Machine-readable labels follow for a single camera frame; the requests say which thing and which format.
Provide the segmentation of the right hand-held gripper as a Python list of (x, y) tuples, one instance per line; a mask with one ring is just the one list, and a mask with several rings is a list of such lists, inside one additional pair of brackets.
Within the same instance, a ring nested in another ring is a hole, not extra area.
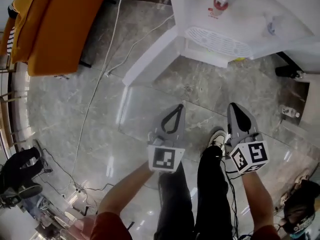
[(238, 173), (255, 172), (269, 162), (267, 142), (259, 132), (255, 117), (245, 107), (235, 102), (228, 105), (227, 127), (225, 156)]

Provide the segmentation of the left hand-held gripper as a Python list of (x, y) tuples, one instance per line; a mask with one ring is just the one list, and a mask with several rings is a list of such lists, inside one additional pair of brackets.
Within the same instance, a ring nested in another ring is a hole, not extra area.
[(151, 171), (176, 172), (185, 154), (186, 110), (182, 103), (157, 115), (148, 134), (148, 166)]

